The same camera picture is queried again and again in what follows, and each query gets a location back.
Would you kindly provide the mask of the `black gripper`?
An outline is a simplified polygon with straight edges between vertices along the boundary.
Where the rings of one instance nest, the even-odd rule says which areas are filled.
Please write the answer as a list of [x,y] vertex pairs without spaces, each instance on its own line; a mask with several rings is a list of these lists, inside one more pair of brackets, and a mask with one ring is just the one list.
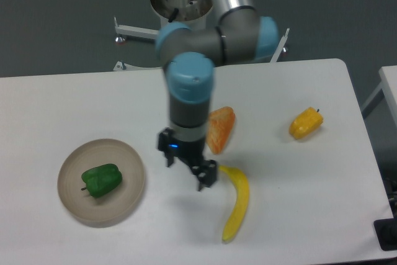
[[166,166],[171,167],[176,158],[186,164],[198,180],[199,192],[205,187],[211,187],[218,179],[218,163],[213,159],[204,159],[204,146],[204,137],[194,141],[182,141],[171,128],[165,128],[158,135],[158,150],[164,153]]

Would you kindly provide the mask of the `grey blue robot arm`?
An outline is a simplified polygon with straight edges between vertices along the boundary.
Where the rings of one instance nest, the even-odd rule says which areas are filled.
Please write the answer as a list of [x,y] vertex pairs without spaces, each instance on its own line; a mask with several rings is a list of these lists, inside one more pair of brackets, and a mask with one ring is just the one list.
[[168,165],[176,159],[199,187],[217,180],[218,165],[203,156],[217,66],[261,61],[279,43],[275,21],[252,0],[150,0],[161,19],[157,31],[118,25],[121,37],[154,39],[169,98],[169,124],[158,135]]

